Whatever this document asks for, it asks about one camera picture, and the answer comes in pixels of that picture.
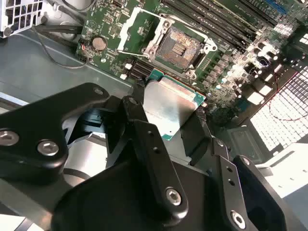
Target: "red wire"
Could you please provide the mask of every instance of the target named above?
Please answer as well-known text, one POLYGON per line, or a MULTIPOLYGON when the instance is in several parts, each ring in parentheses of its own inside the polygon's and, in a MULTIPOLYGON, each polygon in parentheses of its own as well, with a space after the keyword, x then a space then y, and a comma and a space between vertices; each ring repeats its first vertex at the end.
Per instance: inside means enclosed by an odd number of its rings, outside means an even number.
POLYGON ((271 111, 271 109, 270 109, 270 107, 271 107, 271 102, 272 102, 272 100, 274 99, 274 97, 279 93, 279 91, 280 91, 280 89, 279 89, 279 87, 278 87, 278 79, 277 79, 277 75, 274 75, 275 76, 275 82, 276 82, 276 93, 273 95, 273 97, 272 97, 272 99, 270 100, 270 102, 269 102, 269 112, 270 112, 270 114, 275 118, 275 119, 277 119, 277 120, 280 120, 280 121, 289 121, 289 122, 291 122, 291 121, 298 121, 298 120, 300 120, 300 119, 303 119, 303 118, 305 118, 305 117, 307 117, 308 116, 308 114, 306 114, 306 115, 304 115, 304 116, 302 116, 302 117, 300 117, 300 118, 297 118, 297 119, 281 119, 281 118, 278 118, 277 116, 275 116, 274 114, 273 114, 273 112, 271 111))

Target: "silver screw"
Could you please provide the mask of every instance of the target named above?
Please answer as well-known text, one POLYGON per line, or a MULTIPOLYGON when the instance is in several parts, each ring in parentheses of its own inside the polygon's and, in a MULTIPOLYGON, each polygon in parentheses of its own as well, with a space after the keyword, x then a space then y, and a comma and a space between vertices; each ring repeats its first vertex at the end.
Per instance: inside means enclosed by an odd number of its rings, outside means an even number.
POLYGON ((244 218, 241 216, 241 214, 231 211, 231 217, 234 223, 240 228, 240 229, 245 229, 246 228, 246 223, 244 221, 244 218))
POLYGON ((101 89, 95 88, 94 92, 99 94, 99 95, 104 95, 104 92, 101 89))
POLYGON ((136 105, 138 104, 137 101, 135 101, 135 99, 134 99, 133 97, 130 97, 130 98, 129 98, 129 101, 130 101, 131 103, 133 103, 133 104, 136 104, 136 105))
POLYGON ((221 140, 216 140, 217 144, 221 147, 223 147, 223 142, 221 142, 221 140))
POLYGON ((12 146, 19 141, 19 136, 13 131, 0 131, 0 145, 12 146))
POLYGON ((56 155, 59 151, 58 145, 53 141, 42 141, 38 144, 38 152, 46 155, 53 156, 56 155))
POLYGON ((170 22, 165 21, 165 22, 164 22, 164 26, 167 27, 167 28, 169 28, 169 27, 170 27, 170 22))
POLYGON ((243 158, 243 160, 247 165, 250 165, 249 160, 247 160, 246 158, 243 158))
POLYGON ((179 206, 181 204, 181 195, 175 189, 167 189, 166 196, 173 205, 179 206))

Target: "metal mesh grille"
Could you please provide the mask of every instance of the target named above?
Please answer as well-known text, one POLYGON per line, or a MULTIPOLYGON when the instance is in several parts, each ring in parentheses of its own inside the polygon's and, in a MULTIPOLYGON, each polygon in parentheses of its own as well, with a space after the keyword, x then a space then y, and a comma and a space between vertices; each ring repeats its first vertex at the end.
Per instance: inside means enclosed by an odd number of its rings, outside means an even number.
POLYGON ((279 144, 285 148, 308 134, 306 115, 308 115, 308 67, 297 73, 273 97, 271 103, 267 102, 251 118, 251 122, 271 151, 279 144))
POLYGON ((11 35, 40 24, 46 5, 43 0, 0 0, 0 4, 0 31, 9 28, 11 35))

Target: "motherboard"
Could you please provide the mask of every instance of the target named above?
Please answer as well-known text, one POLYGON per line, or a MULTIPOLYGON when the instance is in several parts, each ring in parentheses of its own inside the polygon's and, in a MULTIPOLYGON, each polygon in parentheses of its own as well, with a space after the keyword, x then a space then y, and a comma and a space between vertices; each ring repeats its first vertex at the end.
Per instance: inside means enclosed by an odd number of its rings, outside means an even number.
POLYGON ((207 114, 225 109, 224 117, 248 98, 245 85, 267 81, 290 36, 307 26, 307 6, 305 0, 97 0, 77 55, 130 83, 150 81, 159 70, 203 95, 207 114))

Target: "circuit board component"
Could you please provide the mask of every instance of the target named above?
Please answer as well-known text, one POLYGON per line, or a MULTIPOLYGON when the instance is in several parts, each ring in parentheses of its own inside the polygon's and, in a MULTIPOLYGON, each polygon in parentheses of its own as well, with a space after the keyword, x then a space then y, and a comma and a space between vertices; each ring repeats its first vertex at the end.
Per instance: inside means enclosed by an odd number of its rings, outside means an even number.
POLYGON ((186 70, 200 52, 201 43, 183 31, 171 27, 166 34, 156 56, 186 70))

